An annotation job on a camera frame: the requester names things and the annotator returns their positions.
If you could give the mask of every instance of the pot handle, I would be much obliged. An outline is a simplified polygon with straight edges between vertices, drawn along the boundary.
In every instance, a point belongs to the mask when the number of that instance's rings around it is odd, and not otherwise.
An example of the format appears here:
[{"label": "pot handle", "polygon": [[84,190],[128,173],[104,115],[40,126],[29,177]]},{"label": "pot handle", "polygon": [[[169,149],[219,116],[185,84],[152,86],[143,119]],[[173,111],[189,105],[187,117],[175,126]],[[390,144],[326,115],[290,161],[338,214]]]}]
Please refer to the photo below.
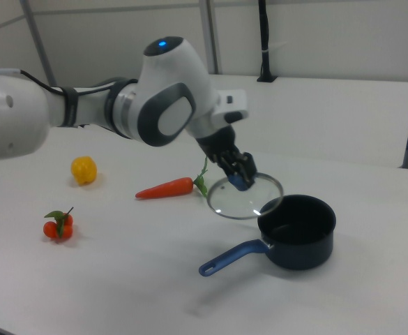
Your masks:
[{"label": "pot handle", "polygon": [[202,265],[199,268],[199,273],[204,277],[211,276],[249,253],[266,253],[269,249],[270,246],[260,239],[243,242]]}]

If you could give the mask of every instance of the white table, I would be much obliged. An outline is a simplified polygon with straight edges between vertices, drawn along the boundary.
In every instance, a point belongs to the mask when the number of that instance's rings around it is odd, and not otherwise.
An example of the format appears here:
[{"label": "white table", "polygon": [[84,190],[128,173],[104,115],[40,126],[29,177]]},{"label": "white table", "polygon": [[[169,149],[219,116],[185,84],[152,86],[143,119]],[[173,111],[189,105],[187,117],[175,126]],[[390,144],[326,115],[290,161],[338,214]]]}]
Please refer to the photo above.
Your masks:
[{"label": "white table", "polygon": [[[88,154],[98,180],[77,187]],[[211,277],[201,264],[259,237],[255,220],[211,212],[199,194],[134,194],[194,177],[196,144],[151,148],[110,132],[54,129],[35,154],[0,161],[0,329],[17,335],[408,334],[408,170],[253,152],[286,194],[334,209],[331,258],[287,271],[248,255]],[[207,180],[222,171],[210,166]],[[43,216],[74,206],[64,244]]]},{"label": "white table", "polygon": [[408,82],[211,78],[218,89],[247,92],[249,119],[234,124],[246,151],[394,168],[404,162]]}]

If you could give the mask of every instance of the white wall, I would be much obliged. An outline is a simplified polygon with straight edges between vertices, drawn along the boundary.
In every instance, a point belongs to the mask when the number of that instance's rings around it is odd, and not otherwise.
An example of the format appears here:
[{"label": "white wall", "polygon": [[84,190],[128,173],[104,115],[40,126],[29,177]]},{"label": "white wall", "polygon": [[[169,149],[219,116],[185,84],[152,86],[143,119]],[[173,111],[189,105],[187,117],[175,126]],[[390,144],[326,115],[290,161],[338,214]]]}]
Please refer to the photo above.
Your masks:
[{"label": "white wall", "polygon": [[163,36],[190,41],[206,64],[198,0],[30,1],[57,84],[138,78],[144,48]]},{"label": "white wall", "polygon": [[0,0],[0,68],[21,68],[47,81],[19,1]]},{"label": "white wall", "polygon": [[[57,84],[138,77],[143,49],[166,35],[187,38],[207,64],[198,0],[29,3]],[[258,75],[257,1],[214,4],[222,73]],[[275,74],[408,81],[408,0],[270,0],[267,10]],[[4,22],[12,23],[3,27]],[[19,1],[0,0],[0,67],[5,66],[45,80]]]},{"label": "white wall", "polygon": [[[257,2],[215,3],[222,72],[258,75]],[[408,0],[278,0],[267,13],[274,74],[408,81]]]}]

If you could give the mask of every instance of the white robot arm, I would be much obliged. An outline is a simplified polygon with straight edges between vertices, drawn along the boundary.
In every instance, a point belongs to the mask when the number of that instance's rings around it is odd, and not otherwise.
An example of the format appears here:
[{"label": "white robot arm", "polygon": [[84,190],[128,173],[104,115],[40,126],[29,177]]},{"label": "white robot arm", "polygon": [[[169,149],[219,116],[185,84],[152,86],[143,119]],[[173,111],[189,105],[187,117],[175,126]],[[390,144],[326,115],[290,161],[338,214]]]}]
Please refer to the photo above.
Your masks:
[{"label": "white robot arm", "polygon": [[247,116],[245,92],[215,90],[196,51],[180,37],[148,45],[138,81],[54,88],[23,70],[0,69],[0,158],[36,151],[51,127],[96,124],[155,147],[186,129],[243,191],[252,186],[256,167],[234,145],[230,124]]}]

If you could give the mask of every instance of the cherry tomato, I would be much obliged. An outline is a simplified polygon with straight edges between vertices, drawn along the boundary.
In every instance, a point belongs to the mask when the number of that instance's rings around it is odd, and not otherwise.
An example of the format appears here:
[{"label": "cherry tomato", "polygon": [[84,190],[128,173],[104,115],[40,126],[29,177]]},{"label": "cherry tomato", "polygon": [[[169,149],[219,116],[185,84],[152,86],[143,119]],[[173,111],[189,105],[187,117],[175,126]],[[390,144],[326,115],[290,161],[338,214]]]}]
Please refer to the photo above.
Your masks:
[{"label": "cherry tomato", "polygon": [[56,223],[53,221],[48,221],[44,224],[43,232],[45,236],[50,239],[56,239],[58,234],[56,233]]},{"label": "cherry tomato", "polygon": [[73,225],[73,217],[70,214],[64,219],[64,227],[67,225]]},{"label": "cherry tomato", "polygon": [[64,225],[62,239],[70,239],[72,237],[73,229],[71,225]]}]

